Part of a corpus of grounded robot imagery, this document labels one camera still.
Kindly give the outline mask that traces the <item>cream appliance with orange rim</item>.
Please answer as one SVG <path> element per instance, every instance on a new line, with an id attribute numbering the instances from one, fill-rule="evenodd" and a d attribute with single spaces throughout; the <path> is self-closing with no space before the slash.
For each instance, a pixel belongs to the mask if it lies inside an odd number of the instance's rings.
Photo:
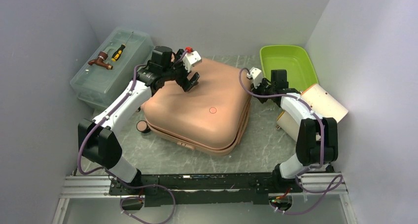
<path id="1" fill-rule="evenodd" d="M 310 108 L 323 117 L 332 117 L 340 122 L 347 114 L 346 109 L 332 97 L 319 84 L 313 84 L 301 93 L 301 99 L 307 102 Z M 297 140 L 300 118 L 294 119 L 292 114 L 283 110 L 277 118 L 277 126 L 285 131 L 293 140 Z"/>

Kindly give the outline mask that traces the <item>pink hard-shell suitcase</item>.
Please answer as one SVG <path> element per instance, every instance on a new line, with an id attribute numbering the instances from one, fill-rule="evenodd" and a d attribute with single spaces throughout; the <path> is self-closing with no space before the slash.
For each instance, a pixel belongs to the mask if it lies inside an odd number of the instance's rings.
<path id="1" fill-rule="evenodd" d="M 191 150 L 227 155 L 248 123 L 251 81 L 238 68 L 206 58 L 193 71 L 200 77 L 190 91 L 168 81 L 141 106 L 144 120 L 137 130 Z"/>

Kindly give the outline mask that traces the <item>green plastic tray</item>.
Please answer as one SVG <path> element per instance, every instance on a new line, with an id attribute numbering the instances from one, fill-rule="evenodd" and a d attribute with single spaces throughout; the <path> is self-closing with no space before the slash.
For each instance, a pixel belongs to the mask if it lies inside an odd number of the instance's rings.
<path id="1" fill-rule="evenodd" d="M 263 75 L 271 79 L 272 70 L 286 70 L 291 88 L 304 91 L 318 78 L 306 50 L 296 45 L 267 45 L 260 49 L 260 62 Z"/>

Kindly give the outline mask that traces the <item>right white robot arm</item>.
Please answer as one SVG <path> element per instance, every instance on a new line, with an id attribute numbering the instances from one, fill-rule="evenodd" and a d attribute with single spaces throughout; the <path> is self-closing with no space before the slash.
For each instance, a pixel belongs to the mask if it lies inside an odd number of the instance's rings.
<path id="1" fill-rule="evenodd" d="M 266 79 L 258 68 L 247 73 L 247 78 L 252 81 L 252 95 L 261 103 L 271 99 L 289 113 L 298 126 L 296 152 L 279 164 L 280 173 L 271 180 L 274 190 L 283 192 L 290 187 L 290 179 L 338 158 L 337 121 L 315 112 L 297 89 L 290 88 L 286 70 L 274 70 L 271 76 L 271 79 Z"/>

